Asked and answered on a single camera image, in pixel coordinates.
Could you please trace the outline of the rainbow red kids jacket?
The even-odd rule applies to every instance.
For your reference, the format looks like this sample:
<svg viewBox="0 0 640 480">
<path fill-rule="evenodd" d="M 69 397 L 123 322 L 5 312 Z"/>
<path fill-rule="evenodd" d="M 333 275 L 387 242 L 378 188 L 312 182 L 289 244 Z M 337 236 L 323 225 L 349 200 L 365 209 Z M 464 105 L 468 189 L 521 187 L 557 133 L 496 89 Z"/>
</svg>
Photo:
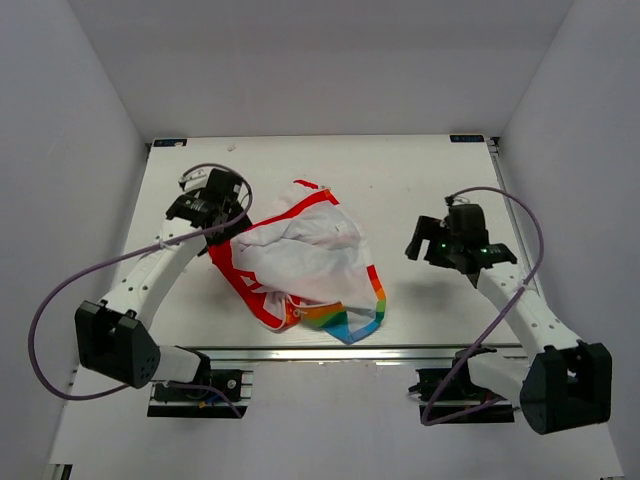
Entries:
<svg viewBox="0 0 640 480">
<path fill-rule="evenodd" d="M 369 242 L 326 186 L 293 181 L 275 200 L 272 216 L 208 254 L 273 332 L 302 324 L 352 345 L 385 317 L 386 294 Z"/>
</svg>

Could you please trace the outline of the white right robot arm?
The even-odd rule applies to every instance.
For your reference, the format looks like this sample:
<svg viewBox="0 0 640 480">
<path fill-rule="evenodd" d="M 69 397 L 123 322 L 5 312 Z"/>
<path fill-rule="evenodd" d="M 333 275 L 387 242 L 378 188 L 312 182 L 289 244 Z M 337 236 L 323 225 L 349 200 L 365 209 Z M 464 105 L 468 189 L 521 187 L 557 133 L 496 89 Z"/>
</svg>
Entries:
<svg viewBox="0 0 640 480">
<path fill-rule="evenodd" d="M 497 309 L 528 363 L 521 365 L 483 348 L 478 338 L 458 354 L 434 391 L 431 404 L 449 383 L 472 399 L 485 389 L 507 400 L 531 429 L 550 434 L 605 423 L 611 416 L 612 356 L 601 343 L 588 343 L 567 327 L 529 288 L 516 256 L 489 240 L 482 208 L 452 205 L 444 219 L 423 216 L 417 241 L 428 243 L 426 261 L 466 276 Z"/>
</svg>

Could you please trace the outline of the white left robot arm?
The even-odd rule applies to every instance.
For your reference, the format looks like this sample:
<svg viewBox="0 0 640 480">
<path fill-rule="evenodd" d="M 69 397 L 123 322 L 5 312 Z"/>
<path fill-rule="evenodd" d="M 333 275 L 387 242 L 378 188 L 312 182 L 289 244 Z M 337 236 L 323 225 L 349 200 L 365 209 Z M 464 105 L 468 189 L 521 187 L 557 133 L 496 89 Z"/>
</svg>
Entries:
<svg viewBox="0 0 640 480">
<path fill-rule="evenodd" d="M 369 243 L 330 189 L 294 181 L 274 215 L 252 222 L 253 192 L 237 172 L 201 164 L 180 178 L 155 241 L 122 281 L 75 313 L 81 364 L 133 388 L 176 382 L 188 398 L 211 387 L 206 357 L 160 345 L 153 318 L 186 266 L 207 255 L 251 314 L 280 332 L 297 324 L 351 345 L 381 325 L 387 297 Z"/>
</svg>

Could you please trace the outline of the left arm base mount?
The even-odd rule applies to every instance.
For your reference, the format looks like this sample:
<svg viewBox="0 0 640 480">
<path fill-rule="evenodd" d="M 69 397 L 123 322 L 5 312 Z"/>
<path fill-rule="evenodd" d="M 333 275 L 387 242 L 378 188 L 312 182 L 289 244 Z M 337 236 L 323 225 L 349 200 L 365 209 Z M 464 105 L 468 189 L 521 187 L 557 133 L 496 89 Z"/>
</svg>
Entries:
<svg viewBox="0 0 640 480">
<path fill-rule="evenodd" d="M 150 418 L 242 419 L 252 397 L 254 372 L 213 369 L 204 385 L 156 383 L 147 408 Z"/>
</svg>

